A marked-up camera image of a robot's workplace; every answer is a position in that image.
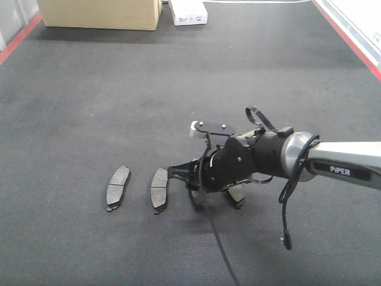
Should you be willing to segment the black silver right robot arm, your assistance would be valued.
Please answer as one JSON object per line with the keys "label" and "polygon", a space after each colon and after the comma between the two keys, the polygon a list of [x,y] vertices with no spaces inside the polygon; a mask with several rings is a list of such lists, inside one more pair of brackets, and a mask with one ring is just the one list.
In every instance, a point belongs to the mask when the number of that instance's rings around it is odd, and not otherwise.
{"label": "black silver right robot arm", "polygon": [[231,126],[197,121],[190,135],[205,139],[202,157],[167,171],[168,178],[185,182],[191,191],[227,191],[253,182],[253,173],[287,179],[285,197],[299,181],[317,175],[380,189],[379,142],[320,142],[318,135],[291,127],[236,135]]}

